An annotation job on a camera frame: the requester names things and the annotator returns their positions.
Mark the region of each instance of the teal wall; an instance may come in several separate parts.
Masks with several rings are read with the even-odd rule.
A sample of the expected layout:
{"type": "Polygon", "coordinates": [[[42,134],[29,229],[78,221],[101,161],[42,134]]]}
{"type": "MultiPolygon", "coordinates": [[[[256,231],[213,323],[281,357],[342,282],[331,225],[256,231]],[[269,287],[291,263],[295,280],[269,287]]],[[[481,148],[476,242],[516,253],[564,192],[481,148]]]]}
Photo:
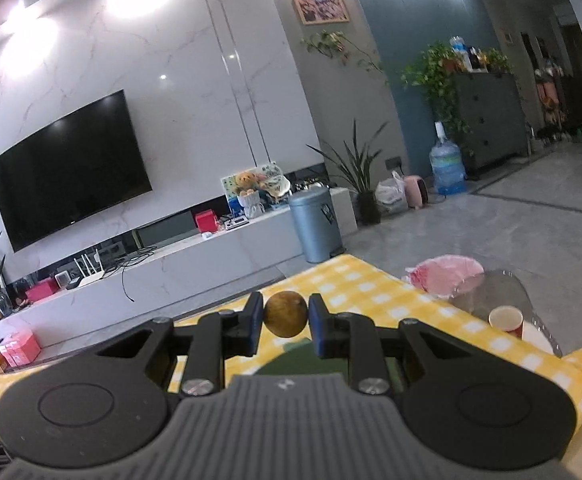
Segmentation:
{"type": "Polygon", "coordinates": [[[431,174],[429,151],[436,142],[431,108],[417,88],[405,90],[399,75],[427,45],[461,36],[483,50],[499,48],[482,0],[360,0],[391,80],[411,172],[431,174]]]}

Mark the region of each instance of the wall outlet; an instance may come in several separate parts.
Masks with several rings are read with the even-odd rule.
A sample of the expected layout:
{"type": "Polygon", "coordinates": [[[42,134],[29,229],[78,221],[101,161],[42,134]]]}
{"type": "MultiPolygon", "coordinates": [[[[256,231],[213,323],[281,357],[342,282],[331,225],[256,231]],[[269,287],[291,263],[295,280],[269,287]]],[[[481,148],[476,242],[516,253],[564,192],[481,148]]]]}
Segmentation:
{"type": "Polygon", "coordinates": [[[386,169],[389,171],[392,170],[401,170],[402,169],[402,157],[401,156],[394,156],[392,158],[387,158],[385,160],[386,169]]]}

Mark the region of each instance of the trash can lid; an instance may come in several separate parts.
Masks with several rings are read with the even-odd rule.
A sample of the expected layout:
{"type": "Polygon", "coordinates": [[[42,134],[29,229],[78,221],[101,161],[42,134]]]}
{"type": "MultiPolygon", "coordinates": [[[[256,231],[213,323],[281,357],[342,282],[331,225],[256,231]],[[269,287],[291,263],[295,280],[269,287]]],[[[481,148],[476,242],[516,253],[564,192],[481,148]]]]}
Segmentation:
{"type": "Polygon", "coordinates": [[[330,195],[330,193],[328,187],[312,187],[311,189],[305,189],[304,191],[293,193],[293,195],[289,197],[289,205],[306,205],[322,200],[325,196],[330,195]]]}

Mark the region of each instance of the white tv console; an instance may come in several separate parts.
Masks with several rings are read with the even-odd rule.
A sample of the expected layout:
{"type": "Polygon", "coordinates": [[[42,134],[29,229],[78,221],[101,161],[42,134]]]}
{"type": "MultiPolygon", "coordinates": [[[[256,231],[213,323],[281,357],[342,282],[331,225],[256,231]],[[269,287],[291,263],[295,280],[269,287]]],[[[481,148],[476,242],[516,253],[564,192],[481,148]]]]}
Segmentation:
{"type": "MultiPolygon", "coordinates": [[[[355,232],[349,191],[332,189],[331,197],[342,235],[355,232]]],[[[28,327],[44,348],[186,300],[300,254],[291,212],[281,208],[209,240],[201,235],[186,238],[128,267],[124,280],[133,302],[124,295],[118,271],[0,320],[0,337],[28,327]]],[[[183,313],[195,308],[183,304],[183,313]]]]}

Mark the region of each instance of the red box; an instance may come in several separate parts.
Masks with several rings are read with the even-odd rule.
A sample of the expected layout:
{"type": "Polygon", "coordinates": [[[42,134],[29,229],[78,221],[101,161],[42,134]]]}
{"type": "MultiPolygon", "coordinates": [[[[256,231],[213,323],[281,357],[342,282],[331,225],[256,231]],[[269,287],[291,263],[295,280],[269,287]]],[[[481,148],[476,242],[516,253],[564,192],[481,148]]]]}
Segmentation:
{"type": "Polygon", "coordinates": [[[215,213],[209,209],[196,215],[196,225],[201,233],[215,233],[217,231],[217,218],[215,213]]]}
{"type": "Polygon", "coordinates": [[[27,299],[30,300],[31,303],[35,303],[36,301],[53,296],[59,290],[60,286],[58,285],[58,282],[53,278],[47,278],[46,280],[42,280],[32,286],[26,294],[27,299]]]}
{"type": "Polygon", "coordinates": [[[33,363],[40,353],[40,345],[28,328],[18,330],[0,343],[0,353],[12,367],[33,363]]]}

